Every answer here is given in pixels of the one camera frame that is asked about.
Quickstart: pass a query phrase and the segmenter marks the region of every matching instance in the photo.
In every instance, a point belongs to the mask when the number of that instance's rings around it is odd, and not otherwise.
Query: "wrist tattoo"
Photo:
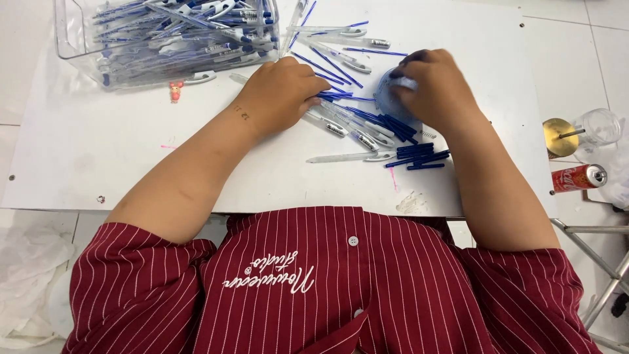
[[[237,105],[236,107],[234,107],[234,110],[240,113],[240,116],[245,120],[249,119],[249,115],[240,106]]]

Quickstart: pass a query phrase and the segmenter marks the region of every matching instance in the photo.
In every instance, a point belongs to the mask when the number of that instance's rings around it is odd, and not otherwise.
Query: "hand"
[[[321,103],[314,95],[330,88],[310,66],[284,57],[266,62],[251,75],[231,109],[264,138],[295,125],[308,108]]]
[[[390,76],[406,76],[417,82],[417,91],[393,86],[391,92],[412,114],[442,134],[478,119],[486,120],[452,55],[444,49],[415,52]]]

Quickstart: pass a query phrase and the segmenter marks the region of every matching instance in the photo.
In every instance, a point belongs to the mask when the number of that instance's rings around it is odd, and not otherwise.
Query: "metal frame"
[[[629,284],[627,284],[622,278],[629,269],[629,252],[625,255],[620,262],[616,270],[612,269],[607,262],[605,262],[593,249],[591,249],[579,236],[577,232],[583,232],[588,234],[629,234],[629,226],[568,226],[561,222],[559,219],[550,220],[554,226],[557,226],[572,242],[574,242],[581,251],[583,251],[588,257],[590,257],[599,267],[601,267],[605,273],[610,276],[610,283],[607,285],[603,294],[598,297],[593,306],[591,306],[586,314],[583,316],[583,326],[588,330],[594,321],[603,310],[605,303],[609,300],[611,293],[616,286],[629,294]],[[623,354],[629,354],[629,346],[625,346],[607,338],[598,336],[588,332],[592,340],[597,344],[605,346],[607,348],[614,349],[615,351]]]

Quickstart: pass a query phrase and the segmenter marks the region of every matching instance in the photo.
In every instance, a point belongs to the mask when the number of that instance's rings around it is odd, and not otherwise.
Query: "person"
[[[230,173],[329,89],[292,57],[120,201],[72,271],[64,353],[598,353],[582,285],[535,194],[452,56],[422,50],[392,90],[448,143],[477,248],[443,219],[360,207],[233,215],[220,248],[195,235]]]

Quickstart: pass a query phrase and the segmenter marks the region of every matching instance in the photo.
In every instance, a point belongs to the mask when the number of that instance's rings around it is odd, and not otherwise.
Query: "gold lid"
[[[579,147],[579,136],[573,135],[560,139],[562,134],[572,133],[574,127],[563,119],[552,118],[543,123],[546,148],[557,157],[572,155]]]

